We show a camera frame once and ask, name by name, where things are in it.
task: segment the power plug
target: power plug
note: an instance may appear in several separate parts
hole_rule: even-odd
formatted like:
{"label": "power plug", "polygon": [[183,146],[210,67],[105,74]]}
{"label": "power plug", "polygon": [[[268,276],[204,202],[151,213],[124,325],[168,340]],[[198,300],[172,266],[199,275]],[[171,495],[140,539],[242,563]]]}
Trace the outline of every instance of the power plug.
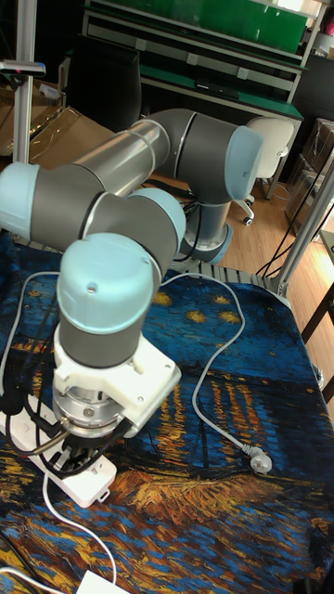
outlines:
{"label": "power plug", "polygon": [[273,468],[273,462],[260,447],[253,447],[250,452],[250,465],[257,474],[267,474]]}
{"label": "power plug", "polygon": [[77,594],[92,594],[92,592],[98,592],[98,594],[129,594],[126,590],[111,584],[104,577],[86,571],[83,581],[77,590]]}

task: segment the light blue joint cap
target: light blue joint cap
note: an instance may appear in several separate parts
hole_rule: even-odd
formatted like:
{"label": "light blue joint cap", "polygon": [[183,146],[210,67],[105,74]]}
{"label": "light blue joint cap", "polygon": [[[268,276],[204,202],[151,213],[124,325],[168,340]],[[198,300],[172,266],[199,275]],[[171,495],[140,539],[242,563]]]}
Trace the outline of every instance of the light blue joint cap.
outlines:
{"label": "light blue joint cap", "polygon": [[0,175],[0,226],[30,239],[32,203],[39,165],[16,162]]}
{"label": "light blue joint cap", "polygon": [[134,324],[153,295],[153,268],[135,241],[96,233],[74,241],[60,266],[57,296],[70,323],[90,334],[112,334]]}
{"label": "light blue joint cap", "polygon": [[214,258],[212,258],[212,260],[210,260],[208,262],[208,264],[219,264],[220,261],[222,260],[223,256],[225,256],[226,250],[230,244],[230,241],[232,239],[232,235],[233,235],[233,228],[231,227],[231,225],[226,224],[227,226],[227,235],[225,238],[225,241],[221,247],[221,249],[219,250],[218,253],[216,253],[216,255],[214,256]]}
{"label": "light blue joint cap", "polygon": [[144,196],[152,200],[156,204],[159,204],[166,214],[168,214],[176,232],[178,244],[175,253],[178,253],[181,247],[181,241],[186,233],[186,217],[179,202],[171,194],[157,187],[138,189],[136,192],[130,194],[128,198],[132,198],[133,196]]}
{"label": "light blue joint cap", "polygon": [[225,157],[225,186],[233,200],[245,200],[251,193],[262,147],[262,136],[247,126],[240,126],[231,136]]}

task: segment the screw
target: screw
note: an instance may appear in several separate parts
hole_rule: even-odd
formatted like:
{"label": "screw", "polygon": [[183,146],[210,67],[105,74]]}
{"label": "screw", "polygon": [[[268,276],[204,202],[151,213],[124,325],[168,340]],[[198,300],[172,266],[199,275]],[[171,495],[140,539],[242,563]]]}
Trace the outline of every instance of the screw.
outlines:
{"label": "screw", "polygon": [[83,414],[85,417],[94,417],[94,410],[92,408],[85,408]]}

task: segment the workbench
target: workbench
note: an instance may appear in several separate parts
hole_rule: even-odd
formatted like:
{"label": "workbench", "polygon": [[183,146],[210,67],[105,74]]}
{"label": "workbench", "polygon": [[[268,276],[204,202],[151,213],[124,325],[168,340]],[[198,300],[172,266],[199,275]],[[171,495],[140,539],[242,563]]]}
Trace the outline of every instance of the workbench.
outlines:
{"label": "workbench", "polygon": [[[59,256],[0,236],[0,352],[16,313],[21,280],[58,269]],[[23,364],[55,287],[27,290],[9,369]],[[130,594],[288,594],[297,580],[323,579],[334,547],[334,432],[293,314],[274,294],[233,284],[246,318],[242,335],[214,361],[199,408],[273,461],[257,476],[244,454],[204,425],[191,395],[212,353],[239,328],[229,293],[180,278],[154,299],[144,335],[182,369],[182,380],[139,435],[109,452],[118,467],[111,494],[88,510],[50,485],[60,513],[92,527],[113,552],[117,584]],[[45,334],[50,332],[46,325]],[[45,399],[52,362],[45,364]],[[35,379],[35,393],[41,377]],[[41,577],[72,594],[84,571],[112,578],[96,543],[52,517],[42,474],[0,439],[1,529]],[[18,566],[0,545],[0,561]],[[1,577],[1,591],[23,591]]]}

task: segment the white cable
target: white cable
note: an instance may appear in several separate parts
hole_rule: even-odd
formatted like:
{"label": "white cable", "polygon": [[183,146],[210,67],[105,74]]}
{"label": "white cable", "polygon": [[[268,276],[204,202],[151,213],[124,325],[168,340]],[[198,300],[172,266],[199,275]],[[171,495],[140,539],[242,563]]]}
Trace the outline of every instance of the white cable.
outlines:
{"label": "white cable", "polygon": [[[290,193],[289,193],[289,190],[288,190],[287,187],[283,186],[282,184],[276,184],[276,187],[281,187],[282,189],[285,189],[285,191],[287,192],[287,194],[289,194],[289,196],[290,196]],[[278,194],[275,194],[274,192],[273,192],[272,195],[275,196],[276,198],[279,198],[280,200],[284,200],[284,201],[289,200],[289,197],[288,198],[283,198],[283,196],[278,196]]]}
{"label": "white cable", "polygon": [[272,462],[271,462],[271,459],[265,455],[265,453],[261,450],[260,447],[254,447],[253,445],[243,444],[238,439],[233,437],[233,435],[224,431],[224,429],[221,429],[220,427],[218,427],[217,425],[212,423],[209,419],[207,419],[207,417],[205,417],[205,415],[203,415],[203,413],[200,412],[199,407],[197,405],[197,397],[199,394],[199,389],[200,389],[202,383],[204,382],[205,376],[207,375],[214,359],[218,355],[220,355],[226,348],[228,348],[234,341],[237,340],[237,338],[241,335],[241,333],[243,332],[243,330],[246,326],[246,320],[243,315],[238,297],[236,296],[234,291],[230,287],[228,287],[228,285],[226,285],[222,280],[218,280],[218,278],[208,277],[207,275],[202,275],[200,272],[182,273],[181,275],[177,275],[176,277],[169,278],[164,283],[162,283],[161,286],[165,287],[166,285],[169,285],[171,282],[174,282],[175,280],[177,280],[181,277],[206,278],[207,280],[211,280],[213,282],[216,282],[218,285],[222,285],[223,287],[225,287],[225,289],[227,289],[228,292],[232,295],[232,297],[235,301],[235,304],[237,306],[238,314],[240,315],[240,319],[241,319],[241,326],[238,329],[238,332],[233,336],[233,338],[231,338],[229,341],[227,341],[225,344],[223,344],[223,346],[221,346],[215,353],[213,353],[213,355],[210,357],[208,363],[206,364],[204,370],[202,371],[199,381],[198,381],[196,388],[192,395],[192,406],[194,407],[194,410],[195,410],[196,414],[198,415],[198,417],[201,420],[203,420],[207,425],[209,425],[209,427],[211,427],[212,429],[217,431],[225,439],[228,439],[235,446],[239,447],[245,454],[250,456],[250,458],[251,458],[250,465],[256,472],[267,473],[272,468]]}
{"label": "white cable", "polygon": [[18,309],[17,309],[17,314],[12,326],[12,329],[10,331],[10,334],[8,336],[8,340],[6,342],[6,347],[5,347],[5,351],[3,354],[3,357],[1,359],[1,364],[0,364],[0,396],[4,395],[4,375],[5,375],[5,368],[6,368],[6,361],[8,358],[8,353],[10,351],[10,347],[11,347],[11,343],[13,342],[14,336],[15,336],[15,332],[18,329],[18,325],[19,325],[19,319],[21,316],[21,311],[22,311],[22,306],[23,306],[23,299],[24,299],[24,292],[27,288],[28,283],[33,279],[33,278],[37,278],[37,277],[48,277],[51,275],[58,275],[59,272],[50,272],[50,271],[43,271],[43,272],[34,272],[33,275],[30,275],[29,277],[27,277],[24,281],[23,287],[21,289],[21,293],[20,293],[20,297],[19,297],[19,304],[18,304]]}
{"label": "white cable", "polygon": [[51,594],[64,594],[64,592],[60,592],[60,590],[55,590],[54,588],[50,588],[49,586],[45,586],[44,584],[36,582],[36,580],[32,579],[32,577],[23,574],[19,571],[19,569],[15,569],[14,567],[1,567],[0,574],[15,575],[16,577],[20,577],[21,579],[25,580],[28,584],[32,584],[32,586],[36,586],[45,592],[51,592]]}
{"label": "white cable", "polygon": [[115,560],[114,560],[111,552],[109,551],[107,545],[103,542],[103,540],[101,540],[101,538],[99,538],[94,532],[92,532],[92,530],[89,530],[89,528],[86,528],[85,526],[82,526],[81,524],[79,524],[77,522],[73,522],[72,520],[65,518],[64,516],[62,516],[60,513],[58,513],[55,510],[55,508],[53,507],[53,505],[49,499],[48,493],[47,493],[48,478],[49,478],[49,474],[48,474],[48,472],[46,472],[44,480],[43,480],[43,497],[44,497],[45,505],[47,506],[48,510],[51,511],[51,513],[61,522],[64,522],[64,523],[68,524],[69,526],[72,526],[73,528],[78,528],[79,530],[83,530],[83,532],[86,532],[99,544],[100,547],[102,547],[102,549],[104,549],[106,551],[106,553],[111,561],[111,565],[112,565],[112,572],[113,572],[112,584],[116,584],[116,577],[117,577],[116,563],[115,563]]}

